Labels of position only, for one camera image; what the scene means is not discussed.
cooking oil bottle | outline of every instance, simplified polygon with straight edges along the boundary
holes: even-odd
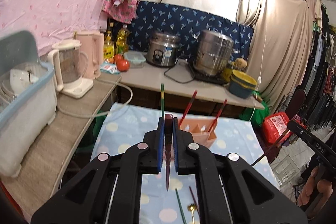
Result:
[[[130,31],[127,29],[127,25],[124,24],[117,35],[117,42],[115,43],[115,54],[124,54],[124,52],[127,51],[128,47],[126,40],[129,34]]]
[[[104,60],[114,56],[113,42],[111,41],[111,31],[107,31],[106,40],[104,41]]]

countertop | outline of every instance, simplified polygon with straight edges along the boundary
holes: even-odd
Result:
[[[119,82],[121,75],[102,73],[103,80]],[[66,111],[96,114],[116,85],[95,80],[81,99],[58,94]],[[73,118],[56,111],[55,120],[37,136],[22,161],[19,176],[1,180],[21,209],[32,216],[57,190],[63,174],[92,119]]]
[[[239,98],[228,91],[228,87],[210,84],[202,81],[192,81],[187,84],[177,83],[163,75],[167,68],[159,68],[148,63],[143,68],[130,68],[127,72],[122,73],[121,83],[145,90],[160,91],[161,83],[164,83],[165,93],[174,94],[184,97],[191,97],[197,90],[196,98],[216,103],[222,103],[227,99],[227,104],[254,108],[255,99],[251,96],[248,99]],[[179,60],[177,65],[168,73],[170,77],[186,82],[192,79],[188,64],[184,60]],[[264,109],[259,102],[256,109]]]

person's hand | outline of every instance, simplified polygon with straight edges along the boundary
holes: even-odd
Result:
[[[306,205],[309,202],[310,195],[313,193],[314,190],[314,178],[316,177],[317,173],[319,171],[319,167],[316,166],[312,172],[310,177],[308,178],[307,183],[303,186],[302,192],[299,195],[297,205],[300,207],[302,205]],[[330,198],[331,194],[333,193],[332,188],[332,182],[328,180],[320,180],[317,183],[317,190],[323,194],[323,197],[318,202],[314,210],[312,211],[312,214],[309,217],[314,217],[321,209],[322,207],[327,203],[328,199]]]

hanging cord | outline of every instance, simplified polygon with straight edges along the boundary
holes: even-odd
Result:
[[[59,104],[57,104],[58,110],[61,113],[65,114],[65,115],[69,115],[71,117],[82,118],[82,119],[91,119],[91,118],[105,116],[105,115],[108,115],[108,114],[110,114],[112,112],[116,112],[117,110],[120,110],[123,107],[127,106],[129,104],[129,102],[132,100],[132,98],[133,98],[133,91],[130,89],[130,87],[128,87],[128,86],[126,86],[126,85],[124,85],[122,83],[116,83],[116,82],[113,82],[113,81],[102,80],[102,79],[99,79],[99,78],[96,79],[96,80],[99,81],[99,82],[106,83],[106,84],[113,84],[113,85],[118,85],[118,86],[121,86],[123,88],[126,88],[131,93],[131,96],[130,96],[130,98],[122,106],[119,106],[116,109],[113,109],[113,110],[110,110],[110,111],[106,111],[106,112],[102,112],[102,113],[98,113],[98,114],[95,114],[95,115],[91,115],[91,114],[78,114],[78,113],[68,112],[68,111],[62,109],[59,106]]]
[[[251,119],[253,117],[253,114],[255,112],[255,108],[257,106],[258,88],[259,88],[259,85],[261,84],[261,70],[263,68],[264,52],[265,52],[265,45],[266,45],[266,35],[267,35],[267,20],[266,20],[266,23],[265,23],[265,42],[264,42],[264,47],[262,49],[262,55],[261,55],[261,65],[260,65],[260,73],[259,73],[258,80],[257,80],[257,88],[256,88],[256,95],[255,95],[255,104],[254,104],[253,112],[252,112],[252,115],[251,115],[251,117],[249,119],[249,122],[251,121]]]
[[[168,70],[166,70],[166,71],[163,73],[163,75],[164,75],[165,77],[169,78],[170,80],[173,80],[174,82],[179,83],[179,84],[188,84],[188,83],[194,81],[195,76],[193,76],[193,78],[192,78],[191,80],[188,80],[188,81],[186,81],[186,82],[181,82],[181,81],[176,80],[176,79],[174,79],[173,77],[171,77],[171,76],[169,76],[169,75],[167,74],[167,72],[169,72],[172,68],[174,68],[174,67],[177,65],[179,59],[184,59],[184,58],[183,58],[182,56],[180,56],[179,58],[177,58],[177,59],[176,59],[176,62],[175,62],[175,64],[174,64],[174,66],[172,66],[172,67],[170,67]]]

tile floor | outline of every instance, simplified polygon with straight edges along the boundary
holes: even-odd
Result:
[[[330,131],[329,127],[318,129],[316,131],[312,131],[312,133],[326,142],[331,134],[334,131]],[[305,165],[309,163],[310,158],[315,153],[313,150],[311,150],[301,139],[297,140],[294,144],[289,145],[287,147],[283,146],[282,149],[279,152],[278,157],[272,162],[271,168],[274,169],[278,164],[287,156],[289,155],[293,162],[297,165],[297,167],[300,169],[300,173],[293,178],[290,182],[285,184],[280,188],[280,191],[287,196],[290,200],[295,202],[295,197],[293,193],[293,185],[297,184],[298,179],[300,178],[301,173],[305,170]],[[288,166],[287,162],[284,162],[280,167],[278,167],[278,172],[281,172]]]

